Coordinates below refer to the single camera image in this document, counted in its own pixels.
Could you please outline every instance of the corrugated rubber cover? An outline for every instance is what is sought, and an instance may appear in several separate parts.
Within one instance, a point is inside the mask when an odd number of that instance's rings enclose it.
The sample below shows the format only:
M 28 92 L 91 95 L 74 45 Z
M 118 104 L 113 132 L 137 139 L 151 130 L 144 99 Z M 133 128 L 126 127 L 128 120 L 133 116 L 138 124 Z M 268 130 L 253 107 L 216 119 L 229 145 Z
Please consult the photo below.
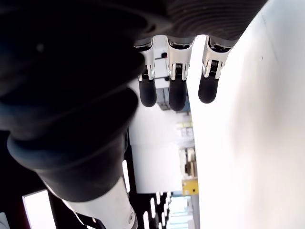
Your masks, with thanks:
M 168 0 L 167 12 L 176 37 L 198 34 L 237 40 L 266 0 Z

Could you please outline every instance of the robotic finger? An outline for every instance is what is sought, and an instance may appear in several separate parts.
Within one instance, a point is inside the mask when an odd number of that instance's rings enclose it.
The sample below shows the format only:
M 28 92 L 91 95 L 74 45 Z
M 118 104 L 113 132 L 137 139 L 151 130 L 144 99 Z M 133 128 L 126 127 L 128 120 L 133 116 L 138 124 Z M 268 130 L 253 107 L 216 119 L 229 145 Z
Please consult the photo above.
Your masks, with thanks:
M 209 104 L 214 101 L 218 81 L 221 74 L 221 69 L 224 67 L 228 55 L 237 42 L 227 42 L 226 46 L 215 42 L 209 36 L 206 36 L 203 52 L 203 67 L 201 73 L 201 80 L 199 84 L 198 97 L 201 102 Z
M 170 75 L 169 104 L 174 111 L 181 111 L 185 106 L 186 79 L 195 37 L 167 36 L 166 39 Z
M 157 101 L 156 85 L 154 81 L 154 55 L 153 55 L 154 38 L 138 40 L 135 48 L 145 58 L 145 69 L 138 76 L 140 100 L 146 107 L 152 107 Z

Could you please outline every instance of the yellow label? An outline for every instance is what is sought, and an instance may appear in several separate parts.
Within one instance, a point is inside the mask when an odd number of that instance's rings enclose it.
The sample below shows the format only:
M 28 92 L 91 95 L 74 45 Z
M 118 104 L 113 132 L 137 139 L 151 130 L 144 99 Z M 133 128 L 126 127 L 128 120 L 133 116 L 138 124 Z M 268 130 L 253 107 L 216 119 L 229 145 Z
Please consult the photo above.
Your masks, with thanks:
M 185 196 L 199 194 L 198 179 L 183 180 L 182 190 Z

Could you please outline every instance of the white wall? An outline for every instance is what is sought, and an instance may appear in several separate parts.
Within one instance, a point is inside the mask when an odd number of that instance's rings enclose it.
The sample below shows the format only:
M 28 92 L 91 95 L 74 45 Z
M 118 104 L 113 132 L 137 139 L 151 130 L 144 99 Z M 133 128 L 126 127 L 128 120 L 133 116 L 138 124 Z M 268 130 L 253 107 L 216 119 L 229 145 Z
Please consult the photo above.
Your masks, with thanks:
M 137 80 L 130 87 L 139 95 Z M 157 104 L 147 108 L 139 101 L 129 138 L 138 193 L 182 190 L 176 112 L 162 111 Z
M 201 228 L 305 228 L 305 1 L 272 0 L 223 69 L 216 100 L 197 91 L 204 37 L 187 85 Z

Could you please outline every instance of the black fingertip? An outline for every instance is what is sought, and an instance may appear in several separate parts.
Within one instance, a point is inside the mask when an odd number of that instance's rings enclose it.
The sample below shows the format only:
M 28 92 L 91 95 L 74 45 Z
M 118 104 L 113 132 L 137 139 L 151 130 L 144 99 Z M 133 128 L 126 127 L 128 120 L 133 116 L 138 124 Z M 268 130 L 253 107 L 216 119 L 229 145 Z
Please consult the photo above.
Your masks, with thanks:
M 214 101 L 217 94 L 218 80 L 214 77 L 207 77 L 201 74 L 198 97 L 204 104 L 210 104 Z
M 186 80 L 170 80 L 169 104 L 174 111 L 181 111 L 185 106 Z
M 157 102 L 156 84 L 153 80 L 143 79 L 139 81 L 140 99 L 144 106 L 152 107 Z

